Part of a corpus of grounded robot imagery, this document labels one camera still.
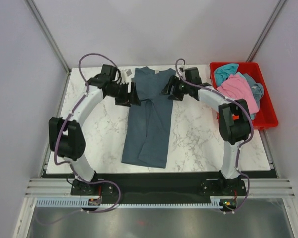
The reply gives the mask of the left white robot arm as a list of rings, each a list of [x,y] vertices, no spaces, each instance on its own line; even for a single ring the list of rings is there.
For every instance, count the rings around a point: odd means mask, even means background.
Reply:
[[[83,182],[82,190],[94,195],[99,190],[96,171],[86,155],[86,140],[82,127],[93,109],[106,97],[112,97],[116,105],[141,105],[136,84],[131,80],[131,70],[119,70],[103,65],[101,72],[85,80],[84,92],[65,117],[52,117],[48,122],[49,147],[54,153],[54,163],[68,164],[76,180]]]

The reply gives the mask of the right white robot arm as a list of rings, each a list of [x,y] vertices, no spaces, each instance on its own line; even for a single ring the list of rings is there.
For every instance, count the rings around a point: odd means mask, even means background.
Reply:
[[[242,175],[238,166],[241,147],[248,143],[254,134],[246,100],[234,100],[221,94],[210,84],[202,83],[196,67],[176,69],[176,75],[170,77],[160,94],[176,101],[182,101],[184,95],[189,95],[218,113],[218,128],[224,141],[224,156],[220,169],[222,179],[217,187],[221,194],[231,194],[235,190],[233,180]]]

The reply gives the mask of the dark blue-grey t shirt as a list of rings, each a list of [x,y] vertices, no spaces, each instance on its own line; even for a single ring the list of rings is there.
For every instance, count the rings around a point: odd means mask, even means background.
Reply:
[[[173,101],[160,93],[174,75],[171,68],[159,72],[135,69],[133,82],[141,105],[132,105],[128,112],[122,163],[166,167]]]

